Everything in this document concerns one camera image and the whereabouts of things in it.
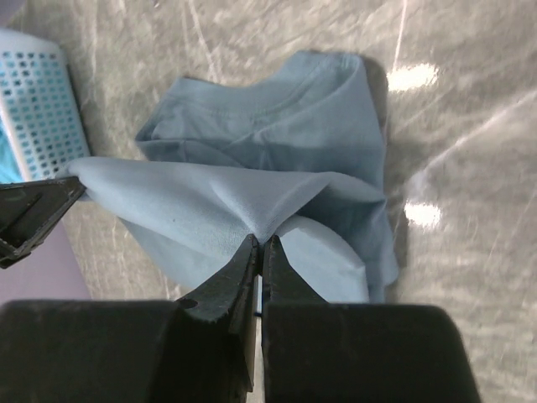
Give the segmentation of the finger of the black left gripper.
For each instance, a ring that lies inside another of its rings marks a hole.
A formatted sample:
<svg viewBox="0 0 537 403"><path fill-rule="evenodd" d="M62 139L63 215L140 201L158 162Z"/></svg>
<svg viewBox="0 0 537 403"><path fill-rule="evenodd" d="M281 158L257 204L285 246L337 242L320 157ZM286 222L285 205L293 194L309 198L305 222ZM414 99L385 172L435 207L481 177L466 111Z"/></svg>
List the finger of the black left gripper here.
<svg viewBox="0 0 537 403"><path fill-rule="evenodd" d="M1 185L1 267L27 258L84 194L75 177Z"/></svg>

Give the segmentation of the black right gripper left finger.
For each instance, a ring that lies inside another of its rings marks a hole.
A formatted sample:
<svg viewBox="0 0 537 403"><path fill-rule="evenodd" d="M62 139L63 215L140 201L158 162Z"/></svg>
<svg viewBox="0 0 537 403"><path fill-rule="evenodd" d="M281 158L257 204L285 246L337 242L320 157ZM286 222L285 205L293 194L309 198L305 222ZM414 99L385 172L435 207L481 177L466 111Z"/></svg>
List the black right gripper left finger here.
<svg viewBox="0 0 537 403"><path fill-rule="evenodd" d="M12 301L4 402L243 402L253 388L259 244L177 301Z"/></svg>

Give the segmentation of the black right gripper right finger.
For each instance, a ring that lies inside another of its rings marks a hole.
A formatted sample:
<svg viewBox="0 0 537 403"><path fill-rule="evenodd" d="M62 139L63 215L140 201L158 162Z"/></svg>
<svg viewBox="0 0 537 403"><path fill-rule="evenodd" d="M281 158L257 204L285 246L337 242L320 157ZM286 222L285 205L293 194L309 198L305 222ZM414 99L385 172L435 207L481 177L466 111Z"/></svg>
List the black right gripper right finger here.
<svg viewBox="0 0 537 403"><path fill-rule="evenodd" d="M323 300L264 246L262 348L268 402L478 402L461 334L437 306Z"/></svg>

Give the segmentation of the grey-blue t shirt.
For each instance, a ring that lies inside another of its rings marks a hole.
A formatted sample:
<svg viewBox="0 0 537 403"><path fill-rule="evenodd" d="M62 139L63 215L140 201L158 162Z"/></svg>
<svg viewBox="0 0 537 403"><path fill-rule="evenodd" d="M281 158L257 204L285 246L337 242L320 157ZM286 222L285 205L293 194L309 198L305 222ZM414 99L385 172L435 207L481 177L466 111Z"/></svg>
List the grey-blue t shirt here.
<svg viewBox="0 0 537 403"><path fill-rule="evenodd" d="M180 78L138 132L142 160L70 162L172 280L196 288L248 235L278 236L330 302L384 299L398 276L386 144L355 54L300 51L242 88Z"/></svg>

